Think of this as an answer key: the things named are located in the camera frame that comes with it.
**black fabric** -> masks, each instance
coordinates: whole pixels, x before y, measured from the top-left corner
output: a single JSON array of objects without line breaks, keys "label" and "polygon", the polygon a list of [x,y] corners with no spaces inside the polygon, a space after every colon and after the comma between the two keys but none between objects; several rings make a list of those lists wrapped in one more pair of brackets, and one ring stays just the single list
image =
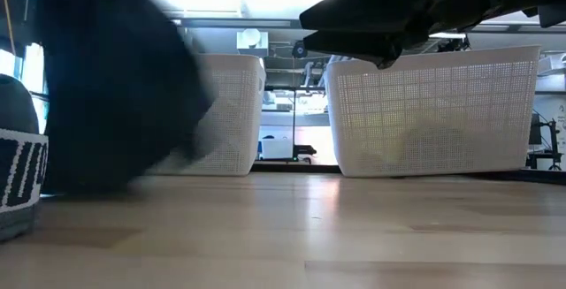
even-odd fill
[{"label": "black fabric", "polygon": [[211,105],[176,26],[150,0],[38,0],[50,92],[45,188],[121,188],[177,147]]}]

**mesh basket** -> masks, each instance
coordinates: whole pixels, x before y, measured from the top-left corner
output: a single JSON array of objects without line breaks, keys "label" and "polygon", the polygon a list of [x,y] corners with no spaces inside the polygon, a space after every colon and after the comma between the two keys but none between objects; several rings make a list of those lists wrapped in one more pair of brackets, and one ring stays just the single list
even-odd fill
[{"label": "mesh basket", "polygon": [[524,166],[539,47],[329,65],[334,152],[350,177]]},{"label": "mesh basket", "polygon": [[248,175],[256,159],[265,70],[258,57],[202,55],[203,79],[217,97],[197,132],[214,150],[202,160],[179,167],[170,157],[149,171],[174,175]]},{"label": "mesh basket", "polygon": [[47,151],[44,135],[0,129],[0,240],[33,228]]}]

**wall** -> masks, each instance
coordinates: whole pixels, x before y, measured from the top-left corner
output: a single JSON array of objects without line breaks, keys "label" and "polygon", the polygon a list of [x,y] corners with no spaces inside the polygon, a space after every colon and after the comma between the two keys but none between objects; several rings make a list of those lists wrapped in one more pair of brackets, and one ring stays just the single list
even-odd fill
[{"label": "wall", "polygon": [[[564,75],[552,75],[541,77],[537,81],[538,91],[566,91],[566,79]],[[534,109],[547,120],[556,120],[558,133],[558,152],[566,154],[566,95],[535,95]],[[542,128],[542,137],[551,144],[548,127]],[[539,169],[546,170],[552,165],[550,160],[540,160]],[[566,170],[566,156],[562,157],[563,170]]]}]

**black cloth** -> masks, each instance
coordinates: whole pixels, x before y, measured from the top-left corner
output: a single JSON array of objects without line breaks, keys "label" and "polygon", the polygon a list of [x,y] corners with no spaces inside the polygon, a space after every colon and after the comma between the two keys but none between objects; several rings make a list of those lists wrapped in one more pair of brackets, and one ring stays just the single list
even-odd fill
[{"label": "black cloth", "polygon": [[211,105],[177,27],[150,0],[38,0],[50,92],[46,191],[122,188],[180,148]]}]

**wooden floor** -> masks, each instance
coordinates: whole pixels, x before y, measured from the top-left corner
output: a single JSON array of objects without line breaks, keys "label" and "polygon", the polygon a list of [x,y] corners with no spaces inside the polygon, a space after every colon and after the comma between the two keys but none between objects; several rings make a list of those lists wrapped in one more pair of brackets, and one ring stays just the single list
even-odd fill
[{"label": "wooden floor", "polygon": [[461,178],[149,177],[43,203],[0,288],[566,288],[566,187]]}]

